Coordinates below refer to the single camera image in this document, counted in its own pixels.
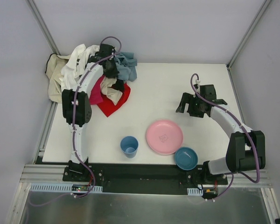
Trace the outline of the black printed cloth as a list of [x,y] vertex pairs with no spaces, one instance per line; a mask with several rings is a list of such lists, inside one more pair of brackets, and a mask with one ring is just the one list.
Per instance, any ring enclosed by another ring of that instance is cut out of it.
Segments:
[[124,81],[123,80],[120,80],[120,79],[116,79],[116,82],[115,82],[115,84],[113,84],[112,86],[111,86],[111,88],[112,89],[115,89],[115,90],[117,90],[117,91],[120,91],[120,92],[122,92],[122,93],[124,93],[124,91],[125,91],[125,86],[124,86]]

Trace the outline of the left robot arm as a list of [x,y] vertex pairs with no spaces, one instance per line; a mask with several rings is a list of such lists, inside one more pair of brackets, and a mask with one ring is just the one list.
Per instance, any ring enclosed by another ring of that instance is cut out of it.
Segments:
[[75,164],[88,160],[86,129],[91,119],[90,96],[100,78],[116,79],[116,49],[109,44],[100,44],[98,50],[78,47],[68,64],[62,69],[62,111],[71,133],[71,157]]

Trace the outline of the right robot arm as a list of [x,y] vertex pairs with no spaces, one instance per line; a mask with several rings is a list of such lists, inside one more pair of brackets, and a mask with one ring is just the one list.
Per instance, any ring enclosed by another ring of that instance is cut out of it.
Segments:
[[212,118],[229,138],[223,158],[205,161],[203,179],[239,173],[253,183],[259,183],[260,170],[266,165],[265,135],[243,124],[230,111],[223,99],[218,99],[214,85],[193,86],[194,94],[183,93],[177,113],[187,112],[191,117]]

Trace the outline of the grey-blue cloth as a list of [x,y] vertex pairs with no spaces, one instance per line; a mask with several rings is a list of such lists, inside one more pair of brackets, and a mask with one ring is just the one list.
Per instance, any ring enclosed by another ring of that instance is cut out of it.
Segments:
[[137,79],[136,66],[138,61],[132,52],[120,52],[115,56],[115,63],[118,70],[118,79],[133,82]]

